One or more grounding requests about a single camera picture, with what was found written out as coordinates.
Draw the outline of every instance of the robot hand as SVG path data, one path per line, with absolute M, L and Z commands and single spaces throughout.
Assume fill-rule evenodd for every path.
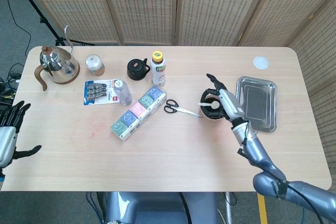
M 24 101 L 20 101 L 0 114 L 0 175 L 13 159 L 32 156 L 41 149 L 41 145 L 37 145 L 30 151 L 16 150 L 17 134 L 30 103 L 23 105 Z
M 207 89 L 207 92 L 218 96 L 225 119 L 232 123 L 232 132 L 240 144 L 238 154 L 248 159 L 251 165 L 262 169 L 254 176 L 255 190 L 261 195 L 290 201 L 314 211 L 320 223 L 323 223 L 320 216 L 336 223 L 336 195 L 302 181 L 287 181 L 284 173 L 268 156 L 250 122 L 243 119 L 244 111 L 235 96 L 213 75 L 207 76 L 216 88 Z

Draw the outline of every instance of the scissor handle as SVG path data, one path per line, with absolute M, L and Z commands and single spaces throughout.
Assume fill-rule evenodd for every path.
M 169 114 L 173 114 L 173 113 L 176 113 L 177 110 L 172 106 L 172 105 L 165 105 L 163 107 L 163 110 Z
M 172 107 L 179 107 L 179 104 L 175 100 L 173 100 L 173 99 L 168 99 L 166 101 L 166 104 L 168 106 L 172 106 Z

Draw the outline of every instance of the metal tray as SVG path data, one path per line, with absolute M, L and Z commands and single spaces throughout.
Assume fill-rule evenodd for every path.
M 274 82 L 242 76 L 237 81 L 236 98 L 243 106 L 244 119 L 256 130 L 277 128 L 277 86 Z

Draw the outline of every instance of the small glass bottle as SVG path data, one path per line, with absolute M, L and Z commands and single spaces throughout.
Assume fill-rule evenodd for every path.
M 130 105 L 132 103 L 132 95 L 128 89 L 126 82 L 122 80 L 116 80 L 114 82 L 113 89 L 122 104 Z
M 98 55 L 89 55 L 85 63 L 94 76 L 100 76 L 105 72 L 105 66 Z

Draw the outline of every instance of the table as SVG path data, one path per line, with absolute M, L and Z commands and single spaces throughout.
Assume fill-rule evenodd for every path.
M 167 114 L 160 108 L 122 142 L 110 126 L 128 107 L 83 106 L 87 80 L 120 78 L 133 98 L 140 98 L 152 86 L 151 75 L 133 81 L 127 77 L 127 63 L 150 58 L 155 50 L 167 60 L 167 97 L 194 112 L 200 113 L 197 103 L 203 91 L 213 88 L 206 73 L 232 93 L 240 76 L 273 81 L 278 87 L 278 127 L 273 133 L 259 132 L 261 142 L 288 180 L 324 189 L 331 185 L 297 55 L 289 48 L 75 47 L 72 55 L 81 65 L 78 78 L 66 85 L 45 78 L 46 92 L 34 77 L 40 48 L 28 55 L 15 103 L 31 103 L 17 149 L 38 144 L 42 149 L 4 170 L 3 191 L 253 191 L 252 178 L 260 170 L 237 154 L 239 145 L 228 121 Z M 102 58 L 102 76 L 86 68 L 89 54 Z M 254 67 L 256 56 L 268 59 L 266 70 Z

